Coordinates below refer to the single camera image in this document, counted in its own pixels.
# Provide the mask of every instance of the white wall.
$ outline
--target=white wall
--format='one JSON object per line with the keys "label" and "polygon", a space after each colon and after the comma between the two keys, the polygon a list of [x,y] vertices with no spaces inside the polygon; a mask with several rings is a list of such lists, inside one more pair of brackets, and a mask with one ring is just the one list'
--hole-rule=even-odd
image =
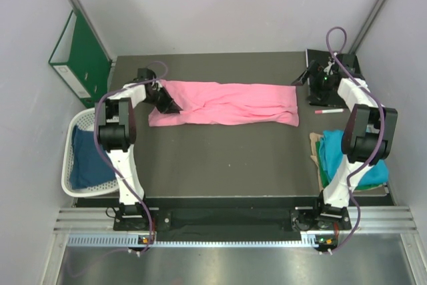
{"label": "white wall", "polygon": [[389,0],[358,52],[362,71],[381,102],[399,118],[388,158],[399,202],[408,204],[427,247],[427,6]]}
{"label": "white wall", "polygon": [[0,0],[0,275],[39,281],[59,206],[67,124],[82,105],[47,60],[67,0]]}
{"label": "white wall", "polygon": [[325,49],[335,25],[351,44],[375,0],[81,2],[112,55],[141,55]]}

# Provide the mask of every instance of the pink towel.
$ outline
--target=pink towel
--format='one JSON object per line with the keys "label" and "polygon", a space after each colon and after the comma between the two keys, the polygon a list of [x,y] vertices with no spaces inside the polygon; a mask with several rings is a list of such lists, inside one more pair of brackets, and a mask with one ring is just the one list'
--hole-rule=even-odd
{"label": "pink towel", "polygon": [[298,126],[294,86],[166,81],[161,84],[183,109],[179,114],[150,113],[150,126],[183,123],[239,125],[276,121]]}

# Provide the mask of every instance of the white basket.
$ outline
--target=white basket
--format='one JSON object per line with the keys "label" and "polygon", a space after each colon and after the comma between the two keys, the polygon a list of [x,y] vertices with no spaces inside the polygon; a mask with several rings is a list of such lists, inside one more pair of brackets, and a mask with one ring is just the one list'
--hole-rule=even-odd
{"label": "white basket", "polygon": [[82,130],[93,130],[93,120],[95,119],[95,108],[90,108],[81,111],[71,120],[68,127],[67,142],[65,143],[65,153],[62,165],[61,185],[65,193],[73,197],[94,197],[116,192],[119,189],[117,180],[112,180],[103,184],[99,184],[81,190],[74,190],[69,182],[69,175],[73,169],[74,153],[71,136],[75,125]]}

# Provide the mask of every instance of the laundry basket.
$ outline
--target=laundry basket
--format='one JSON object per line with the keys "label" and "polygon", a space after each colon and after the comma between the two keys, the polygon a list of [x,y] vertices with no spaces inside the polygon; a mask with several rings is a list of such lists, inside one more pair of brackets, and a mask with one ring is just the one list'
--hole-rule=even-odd
{"label": "laundry basket", "polygon": [[73,169],[74,163],[73,144],[71,141],[73,128],[75,125],[77,125],[79,129],[93,131],[94,119],[95,108],[86,109],[74,116],[68,127],[67,142],[65,143],[65,153],[62,165],[61,185],[64,192],[73,197],[100,196],[115,192],[119,189],[119,186],[117,185],[117,180],[112,180],[110,182],[106,182],[89,188],[83,188],[81,190],[74,190],[69,182],[69,176]]}

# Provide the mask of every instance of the binder label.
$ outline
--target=binder label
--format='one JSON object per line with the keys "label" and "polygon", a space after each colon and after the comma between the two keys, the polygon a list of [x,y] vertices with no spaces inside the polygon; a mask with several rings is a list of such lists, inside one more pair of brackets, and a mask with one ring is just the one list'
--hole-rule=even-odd
{"label": "binder label", "polygon": [[68,86],[75,92],[79,98],[90,98],[91,96],[87,90],[80,83],[78,78],[66,65],[54,65],[53,66],[58,74],[64,79]]}

